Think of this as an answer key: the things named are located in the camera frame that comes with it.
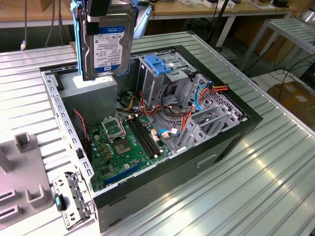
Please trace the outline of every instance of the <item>gray block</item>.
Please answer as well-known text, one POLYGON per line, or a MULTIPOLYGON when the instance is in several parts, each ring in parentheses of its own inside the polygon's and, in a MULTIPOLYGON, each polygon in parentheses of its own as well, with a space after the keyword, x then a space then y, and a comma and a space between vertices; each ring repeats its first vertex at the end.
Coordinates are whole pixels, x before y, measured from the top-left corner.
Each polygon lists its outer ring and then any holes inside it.
POLYGON ((54 203, 35 135, 0 144, 0 230, 54 203))
POLYGON ((49 201, 49 198, 45 194, 45 190, 43 189, 43 186, 41 184, 39 185, 39 196, 37 196, 36 194, 38 193, 31 194, 29 190, 25 190, 26 201, 33 208, 40 207, 49 201))
POLYGON ((3 153, 0 147, 0 168, 4 171, 4 174, 13 170, 13 163, 9 161, 6 155, 3 153))
POLYGON ((0 211, 0 222, 5 223, 11 219, 20 216, 23 213, 22 209, 18 205, 11 206, 7 209, 0 211))
POLYGON ((13 200, 16 200, 20 197, 20 194, 15 191, 15 189, 11 189, 9 191, 6 191, 4 193, 0 194, 0 206, 4 205, 8 202, 11 202, 13 200))
POLYGON ((30 151, 33 149, 34 145, 32 143, 30 135, 27 132, 15 135, 14 140, 20 153, 30 151))

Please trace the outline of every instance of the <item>yellow cable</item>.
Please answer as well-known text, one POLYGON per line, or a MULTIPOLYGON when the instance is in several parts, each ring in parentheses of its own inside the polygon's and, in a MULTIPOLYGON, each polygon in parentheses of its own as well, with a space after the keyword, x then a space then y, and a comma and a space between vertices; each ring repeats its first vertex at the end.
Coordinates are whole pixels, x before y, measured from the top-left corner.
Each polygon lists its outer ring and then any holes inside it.
POLYGON ((127 108, 125 108, 124 111, 129 111, 129 110, 132 108, 133 98, 134 98, 134 97, 132 96, 129 106, 128 106, 127 108))

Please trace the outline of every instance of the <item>aluminum table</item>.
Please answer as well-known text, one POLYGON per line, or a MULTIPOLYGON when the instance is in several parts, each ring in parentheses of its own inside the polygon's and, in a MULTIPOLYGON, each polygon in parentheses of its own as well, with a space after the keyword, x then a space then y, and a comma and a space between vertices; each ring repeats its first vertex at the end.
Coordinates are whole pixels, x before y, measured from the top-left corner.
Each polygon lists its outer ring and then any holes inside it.
POLYGON ((260 31, 258 32, 256 38, 252 42, 250 48, 247 50, 244 59, 241 62, 240 70, 242 70, 247 64, 250 56, 256 49, 258 43, 264 36, 267 29, 270 28, 275 33, 270 37, 265 47, 261 51, 261 55, 268 50, 271 44, 274 42, 278 35, 282 35, 286 39, 295 43, 301 49, 309 52, 310 54, 315 54, 315 26, 304 23, 303 21, 291 18, 291 19, 276 19, 276 20, 266 20, 260 31))
MULTIPOLYGON (((172 45, 185 46, 264 120, 223 161, 103 235, 308 236, 315 227, 315 133, 194 34, 144 37, 132 50, 172 45)), ((0 142, 35 134, 50 183, 72 164, 38 68, 75 60, 70 46, 0 54, 0 142)), ((93 219, 67 232, 55 206, 0 232, 47 234, 100 235, 93 219)))

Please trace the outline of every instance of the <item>ram slot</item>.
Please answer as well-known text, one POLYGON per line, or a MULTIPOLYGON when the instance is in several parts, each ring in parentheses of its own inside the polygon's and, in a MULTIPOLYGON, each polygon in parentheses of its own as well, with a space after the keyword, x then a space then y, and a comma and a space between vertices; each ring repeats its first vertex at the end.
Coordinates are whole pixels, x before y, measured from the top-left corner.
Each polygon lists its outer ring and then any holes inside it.
POLYGON ((130 129, 136 136, 137 140, 139 141, 140 145, 143 147, 143 149, 146 151, 147 155, 150 158, 155 158, 155 155, 159 155, 160 152, 151 139, 151 137, 148 135, 147 131, 143 128, 142 124, 138 120, 130 120, 127 121, 130 129))

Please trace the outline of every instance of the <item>green motherboard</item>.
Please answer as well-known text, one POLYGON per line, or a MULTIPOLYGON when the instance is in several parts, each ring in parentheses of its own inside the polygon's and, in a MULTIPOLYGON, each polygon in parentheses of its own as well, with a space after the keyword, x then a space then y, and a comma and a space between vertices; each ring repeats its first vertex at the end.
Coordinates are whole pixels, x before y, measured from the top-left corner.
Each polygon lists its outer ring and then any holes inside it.
MULTIPOLYGON (((153 129, 147 117, 140 116, 138 121, 141 122, 148 133, 153 129)), ((160 154, 157 158, 149 157, 128 126, 127 121, 122 120, 122 124, 126 137, 115 140, 113 143, 108 141, 102 125, 88 131, 92 147, 91 165, 94 170, 91 184, 95 192, 108 186, 109 182, 117 182, 171 155, 168 146, 163 141, 159 141, 155 144, 161 150, 160 154)), ((117 127, 115 122, 111 122, 106 126, 106 129, 110 132, 113 130, 116 132, 117 128, 115 127, 117 127)))

